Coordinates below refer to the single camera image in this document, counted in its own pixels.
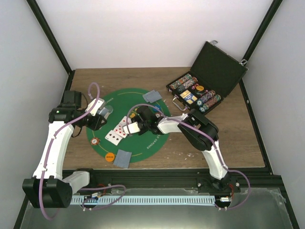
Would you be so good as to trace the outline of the red five chip stack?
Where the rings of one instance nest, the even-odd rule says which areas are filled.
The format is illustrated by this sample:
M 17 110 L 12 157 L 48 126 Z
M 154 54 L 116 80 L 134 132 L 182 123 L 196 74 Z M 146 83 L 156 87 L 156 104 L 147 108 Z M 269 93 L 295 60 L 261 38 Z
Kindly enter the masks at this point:
M 162 118 L 162 116 L 161 116 L 160 113 L 156 113 L 155 116 L 156 116 L 157 118 L 160 118 L 160 117 Z

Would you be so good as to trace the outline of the brown red chip stack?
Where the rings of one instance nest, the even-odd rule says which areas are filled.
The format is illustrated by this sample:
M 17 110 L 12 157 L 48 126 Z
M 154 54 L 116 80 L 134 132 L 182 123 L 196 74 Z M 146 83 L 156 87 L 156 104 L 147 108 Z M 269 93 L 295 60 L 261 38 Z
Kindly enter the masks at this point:
M 100 139 L 94 137 L 94 138 L 92 138 L 92 139 L 90 140 L 90 143 L 91 143 L 91 145 L 96 146 L 96 145 L 98 145 L 98 144 L 100 143 Z

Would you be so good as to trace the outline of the clear acrylic dealer button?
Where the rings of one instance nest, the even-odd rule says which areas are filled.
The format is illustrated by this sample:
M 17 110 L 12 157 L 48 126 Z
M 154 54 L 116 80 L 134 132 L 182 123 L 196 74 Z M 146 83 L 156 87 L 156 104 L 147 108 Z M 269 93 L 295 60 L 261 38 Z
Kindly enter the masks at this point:
M 112 106 L 107 106 L 106 108 L 107 108 L 107 110 L 108 110 L 109 113 L 112 113 L 112 112 L 113 112 L 113 107 L 112 107 Z

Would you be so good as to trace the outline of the hole card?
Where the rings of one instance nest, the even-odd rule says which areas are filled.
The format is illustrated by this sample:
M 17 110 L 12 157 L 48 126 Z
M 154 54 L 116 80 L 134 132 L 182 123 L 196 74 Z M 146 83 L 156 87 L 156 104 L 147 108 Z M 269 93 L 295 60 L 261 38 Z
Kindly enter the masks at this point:
M 124 151 L 122 155 L 122 168 L 128 168 L 130 164 L 130 159 L 132 157 L 132 152 Z
M 153 100 L 155 93 L 156 93 L 156 91 L 152 90 L 152 91 L 149 91 L 149 92 L 145 93 L 142 97 L 145 100 L 145 102 L 148 103 L 148 102 L 151 102 Z
M 151 103 L 154 103 L 158 100 L 162 99 L 162 96 L 160 95 L 159 92 L 156 91 L 155 95 L 154 95 L 154 98 L 152 99 Z

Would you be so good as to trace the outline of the black poker chip case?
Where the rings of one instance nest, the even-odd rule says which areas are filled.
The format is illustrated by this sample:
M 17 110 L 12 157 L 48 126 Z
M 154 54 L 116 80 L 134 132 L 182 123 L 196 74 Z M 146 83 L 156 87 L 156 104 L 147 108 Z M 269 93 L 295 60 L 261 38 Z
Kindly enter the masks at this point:
M 188 110 L 196 109 L 206 115 L 219 105 L 235 88 L 247 72 L 246 61 L 238 61 L 219 49 L 216 41 L 206 41 L 196 57 L 190 70 L 176 78 L 166 89 L 178 97 Z M 199 92 L 196 86 L 201 85 L 204 90 Z M 197 97 L 193 104 L 180 97 L 185 90 L 189 90 Z

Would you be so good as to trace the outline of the grey card deck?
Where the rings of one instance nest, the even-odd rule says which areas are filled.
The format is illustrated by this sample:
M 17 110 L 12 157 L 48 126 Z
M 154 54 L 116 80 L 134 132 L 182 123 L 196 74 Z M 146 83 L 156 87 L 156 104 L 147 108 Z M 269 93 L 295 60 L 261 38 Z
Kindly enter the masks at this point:
M 108 112 L 107 108 L 104 107 L 102 110 L 100 110 L 99 115 L 101 115 L 103 118 L 107 119 L 111 113 Z

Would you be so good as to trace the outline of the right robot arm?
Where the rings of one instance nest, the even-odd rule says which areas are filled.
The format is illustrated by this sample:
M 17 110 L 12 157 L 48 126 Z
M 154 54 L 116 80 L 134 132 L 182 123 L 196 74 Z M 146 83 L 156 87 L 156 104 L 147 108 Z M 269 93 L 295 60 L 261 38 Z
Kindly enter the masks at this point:
M 147 131 L 155 135 L 182 133 L 190 144 L 201 151 L 209 168 L 212 188 L 223 192 L 229 186 L 230 175 L 219 149 L 218 127 L 199 111 L 192 109 L 181 116 L 156 116 L 149 106 L 142 105 L 132 122 L 137 123 L 137 133 Z

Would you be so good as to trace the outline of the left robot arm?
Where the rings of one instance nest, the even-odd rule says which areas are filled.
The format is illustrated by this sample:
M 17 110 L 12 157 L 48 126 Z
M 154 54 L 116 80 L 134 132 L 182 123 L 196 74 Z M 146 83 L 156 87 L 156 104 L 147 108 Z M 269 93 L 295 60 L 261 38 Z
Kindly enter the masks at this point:
M 63 162 L 75 127 L 99 130 L 107 123 L 106 102 L 95 98 L 81 107 L 81 92 L 65 91 L 63 101 L 49 113 L 49 132 L 46 145 L 32 178 L 25 179 L 22 189 L 34 208 L 67 208 L 72 195 L 84 189 L 91 193 L 97 180 L 89 169 L 78 169 L 62 176 Z

